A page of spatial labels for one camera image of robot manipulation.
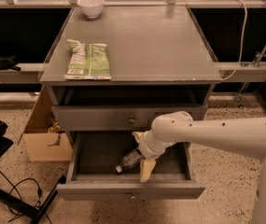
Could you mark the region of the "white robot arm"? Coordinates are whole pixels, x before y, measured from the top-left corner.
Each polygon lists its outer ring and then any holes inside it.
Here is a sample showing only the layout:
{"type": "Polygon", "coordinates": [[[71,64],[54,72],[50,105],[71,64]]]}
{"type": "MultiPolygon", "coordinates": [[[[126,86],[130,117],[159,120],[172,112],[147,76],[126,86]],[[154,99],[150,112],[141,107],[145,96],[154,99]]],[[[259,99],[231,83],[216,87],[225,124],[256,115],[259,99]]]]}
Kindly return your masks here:
{"type": "Polygon", "coordinates": [[[151,128],[134,132],[143,159],[140,180],[146,182],[156,159],[166,148],[180,142],[236,153],[262,160],[251,224],[266,224],[266,118],[195,120],[185,111],[156,117],[151,128]]]}

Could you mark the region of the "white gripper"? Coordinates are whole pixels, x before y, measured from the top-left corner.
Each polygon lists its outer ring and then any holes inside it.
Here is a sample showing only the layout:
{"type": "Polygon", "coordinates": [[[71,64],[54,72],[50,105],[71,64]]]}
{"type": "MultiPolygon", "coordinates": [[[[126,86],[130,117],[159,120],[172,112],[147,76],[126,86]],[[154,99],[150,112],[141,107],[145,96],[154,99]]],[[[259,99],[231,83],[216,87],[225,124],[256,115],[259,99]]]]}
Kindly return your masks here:
{"type": "Polygon", "coordinates": [[[174,143],[160,140],[152,131],[146,131],[144,133],[132,132],[132,136],[138,143],[138,149],[145,157],[140,162],[140,181],[147,182],[156,165],[155,160],[174,143]]]}

